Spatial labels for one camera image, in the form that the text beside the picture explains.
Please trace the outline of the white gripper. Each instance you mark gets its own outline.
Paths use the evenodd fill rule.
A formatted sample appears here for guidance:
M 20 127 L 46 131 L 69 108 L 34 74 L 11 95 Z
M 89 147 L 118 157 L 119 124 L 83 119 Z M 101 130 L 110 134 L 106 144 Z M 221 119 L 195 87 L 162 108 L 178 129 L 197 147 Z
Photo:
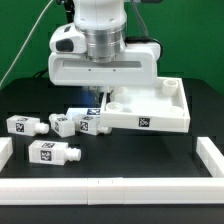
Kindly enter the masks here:
M 127 39 L 123 25 L 85 30 L 69 23 L 56 29 L 49 47 L 49 77 L 56 85 L 149 86 L 157 80 L 161 45 Z

